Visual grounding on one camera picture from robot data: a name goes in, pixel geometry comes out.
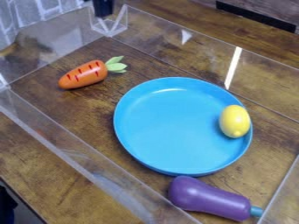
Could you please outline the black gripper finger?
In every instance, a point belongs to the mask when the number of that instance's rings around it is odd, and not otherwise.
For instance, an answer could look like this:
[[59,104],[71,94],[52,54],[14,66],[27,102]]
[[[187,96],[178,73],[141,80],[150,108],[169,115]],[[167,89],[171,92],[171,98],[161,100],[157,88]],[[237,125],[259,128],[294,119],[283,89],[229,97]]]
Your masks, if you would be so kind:
[[92,0],[95,15],[104,18],[114,13],[115,0]]

